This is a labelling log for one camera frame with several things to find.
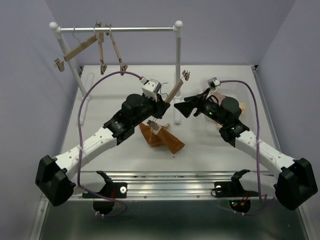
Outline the beige hanger with pink underwear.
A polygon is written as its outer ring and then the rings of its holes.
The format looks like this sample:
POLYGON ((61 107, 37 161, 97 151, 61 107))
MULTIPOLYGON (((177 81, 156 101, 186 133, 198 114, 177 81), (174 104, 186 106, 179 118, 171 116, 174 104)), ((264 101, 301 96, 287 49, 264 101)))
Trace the beige hanger with pink underwear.
POLYGON ((128 69, 128 65, 126 63, 123 62, 123 59, 121 57, 120 51, 118 49, 118 46, 116 44, 115 38, 113 36, 113 33, 111 30, 109 30, 109 32, 105 33, 106 36, 109 36, 113 49, 115 51, 116 57, 118 59, 119 62, 119 70, 122 72, 121 75, 124 75, 124 72, 128 69))

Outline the cream beige underwear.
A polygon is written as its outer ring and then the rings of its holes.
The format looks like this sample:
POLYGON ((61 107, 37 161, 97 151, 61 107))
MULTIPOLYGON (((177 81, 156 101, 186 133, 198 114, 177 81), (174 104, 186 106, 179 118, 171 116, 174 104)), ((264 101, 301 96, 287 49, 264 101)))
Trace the cream beige underwear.
MULTIPOLYGON (((240 109, 241 109, 241 114, 240 114, 240 117, 241 117, 241 116, 243 116, 243 115, 245 114, 245 111, 246 111, 247 106, 246 106, 245 103, 240 102, 240 103, 239 103, 239 107, 240 107, 240 109)), ((223 126, 222 126, 221 124, 219 124, 219 123, 216 124, 216 129, 217 129, 217 130, 220 130, 222 127, 223 127, 223 126)))

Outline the beige hanger with brown underwear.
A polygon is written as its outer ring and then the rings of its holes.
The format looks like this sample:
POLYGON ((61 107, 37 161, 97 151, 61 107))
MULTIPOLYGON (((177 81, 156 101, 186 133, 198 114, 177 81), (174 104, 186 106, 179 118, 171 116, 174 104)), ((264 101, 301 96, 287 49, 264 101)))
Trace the beige hanger with brown underwear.
MULTIPOLYGON (((184 84, 184 81, 187 82, 189 78, 190 72, 188 70, 183 70, 182 77, 174 85, 173 89, 170 91, 169 95, 165 99, 165 102, 170 103, 174 99, 174 97, 180 92, 180 89, 184 84)), ((151 132, 153 132, 155 135, 157 135, 162 128, 159 124, 156 123, 155 120, 148 120, 147 124, 149 125, 151 132)))

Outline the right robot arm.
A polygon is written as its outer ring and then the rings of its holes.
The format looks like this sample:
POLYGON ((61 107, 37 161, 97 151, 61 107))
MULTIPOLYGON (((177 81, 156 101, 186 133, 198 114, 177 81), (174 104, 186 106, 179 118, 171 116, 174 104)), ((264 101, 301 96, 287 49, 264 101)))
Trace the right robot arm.
POLYGON ((242 195, 256 192, 277 199, 288 210, 295 210, 318 192, 311 163, 305 158, 287 156, 258 138, 239 117, 241 108, 233 97, 214 102, 206 93, 186 97, 174 107, 185 117, 200 114, 221 125, 222 139, 234 148, 246 153, 270 175, 242 170, 236 172, 230 182, 231 192, 242 195))

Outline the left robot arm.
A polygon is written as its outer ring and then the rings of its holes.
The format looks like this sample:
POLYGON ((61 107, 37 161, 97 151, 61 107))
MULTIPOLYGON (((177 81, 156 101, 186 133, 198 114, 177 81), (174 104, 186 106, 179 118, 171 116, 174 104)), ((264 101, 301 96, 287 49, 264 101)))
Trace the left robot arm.
POLYGON ((65 203, 74 195, 76 183, 72 178, 80 175, 82 167, 127 140, 135 127, 149 117, 161 119, 170 105, 170 100, 162 99, 160 94, 156 98, 130 94, 121 109, 92 136, 80 138, 79 145, 55 157, 44 156, 38 164, 35 184, 53 206, 65 203))

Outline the brown underwear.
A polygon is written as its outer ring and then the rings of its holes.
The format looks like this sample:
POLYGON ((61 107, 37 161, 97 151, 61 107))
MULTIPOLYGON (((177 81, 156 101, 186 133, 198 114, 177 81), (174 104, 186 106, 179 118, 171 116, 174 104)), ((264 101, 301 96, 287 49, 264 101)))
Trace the brown underwear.
POLYGON ((160 125, 154 121, 140 123, 140 131, 150 147, 166 146, 175 155, 185 144, 168 131, 170 124, 160 125))

